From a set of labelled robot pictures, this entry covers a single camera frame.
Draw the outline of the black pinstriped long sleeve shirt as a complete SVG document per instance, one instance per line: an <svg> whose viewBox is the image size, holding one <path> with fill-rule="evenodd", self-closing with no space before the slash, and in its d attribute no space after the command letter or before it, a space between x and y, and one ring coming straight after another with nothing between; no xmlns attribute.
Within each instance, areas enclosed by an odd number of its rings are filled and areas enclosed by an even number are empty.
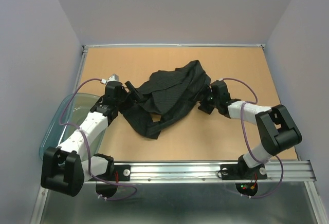
<svg viewBox="0 0 329 224"><path fill-rule="evenodd" d="M208 85L210 77L199 60L174 71L159 70L137 88L141 98L120 112L139 135L157 139L162 130L189 114L196 96Z"/></svg>

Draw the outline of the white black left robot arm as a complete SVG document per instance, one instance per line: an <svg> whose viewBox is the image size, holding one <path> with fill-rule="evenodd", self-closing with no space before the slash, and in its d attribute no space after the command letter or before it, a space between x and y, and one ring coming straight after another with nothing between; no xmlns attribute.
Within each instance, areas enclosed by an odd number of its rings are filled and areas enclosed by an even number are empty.
<svg viewBox="0 0 329 224"><path fill-rule="evenodd" d="M105 86L104 95L90 109L82 124L59 123L75 130L64 142L44 151L41 186L74 197L85 182L93 179L100 182L96 186L98 198L114 201L118 188L123 186L114 159L92 154L90 147L117 118L119 107L129 94L115 74L98 81Z"/></svg>

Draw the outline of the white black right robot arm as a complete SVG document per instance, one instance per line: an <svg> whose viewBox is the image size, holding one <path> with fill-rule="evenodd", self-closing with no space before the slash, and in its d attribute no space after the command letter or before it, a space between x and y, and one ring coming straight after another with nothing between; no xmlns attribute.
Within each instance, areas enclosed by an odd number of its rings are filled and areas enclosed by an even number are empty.
<svg viewBox="0 0 329 224"><path fill-rule="evenodd" d="M238 158L237 164L222 170L223 176L248 178L258 166L266 164L272 157L302 141L297 125L284 105L259 106L257 101L233 99L225 79L205 86L195 100L200 103L198 109L207 114L217 109L227 118L257 126L260 144L254 148L246 145L248 152Z"/></svg>

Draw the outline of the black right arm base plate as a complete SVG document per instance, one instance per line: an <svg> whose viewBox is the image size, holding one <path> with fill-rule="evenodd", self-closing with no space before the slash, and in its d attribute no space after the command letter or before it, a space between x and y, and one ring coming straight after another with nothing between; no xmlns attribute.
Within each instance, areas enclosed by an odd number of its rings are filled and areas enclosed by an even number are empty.
<svg viewBox="0 0 329 224"><path fill-rule="evenodd" d="M222 164L217 171L217 177L222 180L265 180L267 179L266 171L261 173L261 169L265 169L263 164L252 169L240 167L236 163Z"/></svg>

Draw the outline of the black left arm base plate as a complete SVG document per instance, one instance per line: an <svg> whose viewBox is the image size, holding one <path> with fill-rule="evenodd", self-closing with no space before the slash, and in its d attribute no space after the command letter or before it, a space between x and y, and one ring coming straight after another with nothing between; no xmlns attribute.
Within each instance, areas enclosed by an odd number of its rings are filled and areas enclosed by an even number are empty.
<svg viewBox="0 0 329 224"><path fill-rule="evenodd" d="M106 170L104 174L97 175L97 177L106 181L130 181L130 172L131 166L129 164L114 164L111 169Z"/></svg>

